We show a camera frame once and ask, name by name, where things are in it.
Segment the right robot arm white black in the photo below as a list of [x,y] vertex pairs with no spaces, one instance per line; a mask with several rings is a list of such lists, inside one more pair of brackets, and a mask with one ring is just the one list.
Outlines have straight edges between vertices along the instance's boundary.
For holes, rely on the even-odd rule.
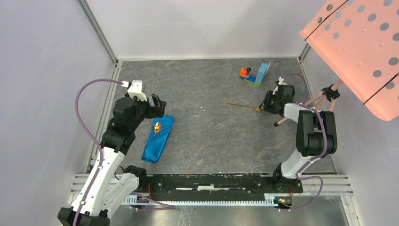
[[273,172],[272,187],[277,192],[286,191],[291,183],[314,162],[337,150],[335,115],[332,111],[319,111],[303,103],[294,103],[295,88],[278,85],[276,91],[267,91],[260,109],[278,114],[297,123],[295,150]]

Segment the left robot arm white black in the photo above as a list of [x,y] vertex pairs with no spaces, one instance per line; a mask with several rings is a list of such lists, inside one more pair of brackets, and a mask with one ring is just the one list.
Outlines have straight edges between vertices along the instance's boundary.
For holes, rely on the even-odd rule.
[[166,106],[156,94],[154,105],[126,94],[115,102],[113,117],[100,142],[96,162],[78,197],[70,207],[61,208],[58,220],[63,226],[108,226],[112,215],[132,191],[148,186],[145,170],[129,166],[121,179],[109,190],[114,173],[135,140],[135,130],[144,119],[162,117]]

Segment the iridescent spoon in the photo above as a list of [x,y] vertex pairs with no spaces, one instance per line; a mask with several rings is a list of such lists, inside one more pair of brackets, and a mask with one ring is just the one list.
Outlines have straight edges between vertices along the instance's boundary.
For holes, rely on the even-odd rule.
[[159,134],[159,132],[161,131],[161,123],[159,121],[154,124],[153,131],[154,131],[153,139],[155,139],[156,135]]

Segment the blue cloth napkin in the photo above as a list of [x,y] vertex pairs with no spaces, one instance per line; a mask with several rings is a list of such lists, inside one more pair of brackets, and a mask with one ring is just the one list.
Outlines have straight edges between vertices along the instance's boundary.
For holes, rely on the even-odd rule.
[[[161,131],[153,139],[154,131],[153,127],[156,122],[161,123]],[[157,163],[165,149],[169,135],[172,132],[172,128],[175,122],[175,117],[172,115],[164,115],[162,118],[155,118],[152,123],[152,128],[149,133],[147,143],[144,147],[144,152],[141,159],[145,162]]]

